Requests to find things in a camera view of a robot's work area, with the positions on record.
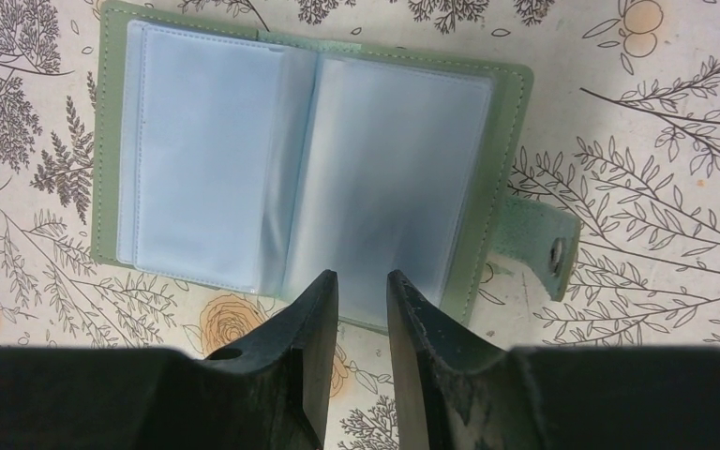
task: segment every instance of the floral tablecloth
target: floral tablecloth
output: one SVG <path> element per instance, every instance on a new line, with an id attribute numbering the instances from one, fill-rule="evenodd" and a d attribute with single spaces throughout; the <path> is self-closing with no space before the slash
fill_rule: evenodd
<path id="1" fill-rule="evenodd" d="M 471 329 L 504 348 L 720 346 L 720 0 L 137 3 L 532 67 L 510 188 L 581 218 L 577 267 L 551 303 L 490 257 Z M 0 0 L 0 346 L 202 356 L 280 305 L 90 259 L 99 9 Z M 392 381 L 386 337 L 341 324 L 327 448 L 398 448 Z"/>

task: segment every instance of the wallet strap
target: wallet strap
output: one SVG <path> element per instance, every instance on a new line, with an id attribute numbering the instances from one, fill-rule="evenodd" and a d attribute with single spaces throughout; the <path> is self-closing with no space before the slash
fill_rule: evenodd
<path id="1" fill-rule="evenodd" d="M 490 252 L 529 266 L 550 299 L 559 302 L 573 271 L 580 230 L 580 220 L 573 214 L 509 196 L 492 235 Z"/>

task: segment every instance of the hole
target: hole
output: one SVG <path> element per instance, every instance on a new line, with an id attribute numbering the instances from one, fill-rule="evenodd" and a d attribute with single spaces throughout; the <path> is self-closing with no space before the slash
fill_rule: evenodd
<path id="1" fill-rule="evenodd" d="M 564 260 L 564 239 L 557 237 L 553 241 L 553 247 L 550 248 L 550 261 L 548 262 L 550 267 L 550 274 L 554 277 L 559 275 L 559 271 L 562 269 L 562 262 Z"/>
<path id="2" fill-rule="evenodd" d="M 208 356 L 208 359 L 212 361 L 226 361 L 228 359 L 235 359 L 241 356 L 242 353 L 242 351 L 235 348 L 222 347 L 221 349 L 211 353 L 211 356 Z"/>

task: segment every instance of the card holder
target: card holder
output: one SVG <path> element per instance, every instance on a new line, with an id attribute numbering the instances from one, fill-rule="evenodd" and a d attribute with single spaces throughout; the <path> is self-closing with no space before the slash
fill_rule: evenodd
<path id="1" fill-rule="evenodd" d="M 506 195 L 527 67 L 112 0 L 99 61 L 99 263 L 283 300 L 337 269 L 341 320 L 378 331 L 394 268 L 467 323 L 489 251 L 561 300 L 578 219 Z"/>
<path id="2" fill-rule="evenodd" d="M 140 21 L 127 32 L 120 261 L 275 289 L 315 54 Z"/>
<path id="3" fill-rule="evenodd" d="M 330 267 L 340 311 L 385 323 L 385 280 L 443 297 L 493 81 L 326 54 L 284 283 L 291 297 Z"/>

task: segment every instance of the black object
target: black object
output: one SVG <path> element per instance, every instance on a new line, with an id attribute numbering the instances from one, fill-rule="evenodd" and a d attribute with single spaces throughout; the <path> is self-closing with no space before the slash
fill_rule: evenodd
<path id="1" fill-rule="evenodd" d="M 401 450 L 720 449 L 720 350 L 488 344 L 388 277 Z"/>
<path id="2" fill-rule="evenodd" d="M 387 306 L 401 450 L 720 449 L 720 350 L 505 352 L 398 271 Z M 337 325 L 325 271 L 203 361 L 0 349 L 0 448 L 322 448 Z"/>
<path id="3" fill-rule="evenodd" d="M 323 448 L 337 326 L 338 279 L 325 271 L 204 361 L 0 349 L 0 448 Z"/>

